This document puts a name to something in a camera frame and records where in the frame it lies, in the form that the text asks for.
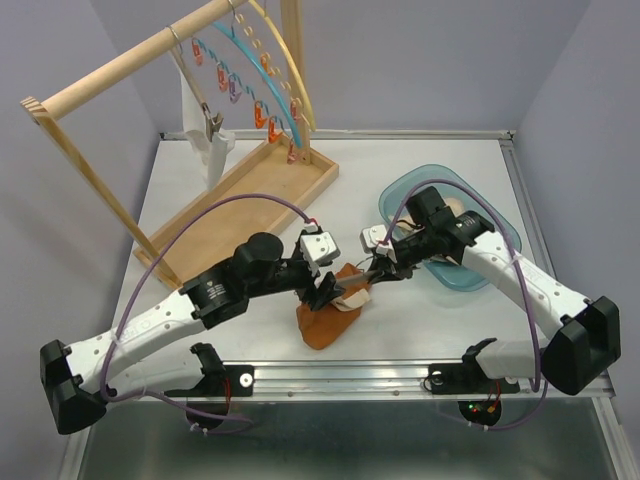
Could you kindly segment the brown underwear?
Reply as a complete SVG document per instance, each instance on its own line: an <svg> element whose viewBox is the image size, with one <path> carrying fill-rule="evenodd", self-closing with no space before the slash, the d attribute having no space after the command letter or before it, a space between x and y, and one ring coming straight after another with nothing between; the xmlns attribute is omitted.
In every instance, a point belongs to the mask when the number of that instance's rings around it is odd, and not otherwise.
<svg viewBox="0 0 640 480"><path fill-rule="evenodd" d="M315 350L333 344L360 317L364 305L371 300L370 288L366 281L350 285L341 296L318 311L300 303L296 319L304 343Z"/></svg>

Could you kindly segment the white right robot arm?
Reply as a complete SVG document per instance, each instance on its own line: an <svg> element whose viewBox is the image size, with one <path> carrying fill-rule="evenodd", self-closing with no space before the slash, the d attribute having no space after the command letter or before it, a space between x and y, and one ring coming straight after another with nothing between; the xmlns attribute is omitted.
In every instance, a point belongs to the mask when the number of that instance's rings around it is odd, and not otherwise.
<svg viewBox="0 0 640 480"><path fill-rule="evenodd" d="M412 277L415 268L438 258L471 270L520 307L529 339L487 338L469 347L444 385L482 390L494 380L542 380L576 395L621 356L620 313L606 296L590 299L549 276L520 254L499 229L476 211L455 214L433 186L414 188L398 209L408 212L415 230L401 239L391 225L361 233L373 256L374 283Z"/></svg>

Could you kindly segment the beige underwear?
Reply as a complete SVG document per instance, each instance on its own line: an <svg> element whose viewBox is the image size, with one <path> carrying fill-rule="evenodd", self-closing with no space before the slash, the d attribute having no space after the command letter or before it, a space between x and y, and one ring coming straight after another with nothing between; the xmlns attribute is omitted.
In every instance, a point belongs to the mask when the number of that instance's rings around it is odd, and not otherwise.
<svg viewBox="0 0 640 480"><path fill-rule="evenodd" d="M405 209L412 224L417 227L408 236L423 234L429 240L428 257L424 261L436 258L450 263L460 262L464 243L460 241L459 235L453 232L456 216L437 191L424 190L413 195L407 201Z"/></svg>

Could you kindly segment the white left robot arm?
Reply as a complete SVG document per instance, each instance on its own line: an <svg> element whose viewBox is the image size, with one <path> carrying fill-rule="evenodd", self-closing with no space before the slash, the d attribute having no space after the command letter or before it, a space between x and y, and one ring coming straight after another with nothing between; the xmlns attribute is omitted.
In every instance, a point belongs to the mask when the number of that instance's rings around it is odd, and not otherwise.
<svg viewBox="0 0 640 480"><path fill-rule="evenodd" d="M333 273L320 272L340 255L330 233L301 233L292 256L283 251L279 237L256 233L149 310L123 316L122 325L70 345L52 340L42 346L40 381L57 432L81 431L109 405L129 399L247 394L239 380L243 370L227 373L209 344L197 343L172 360L155 354L244 314L253 298L293 291L319 310L343 294Z"/></svg>

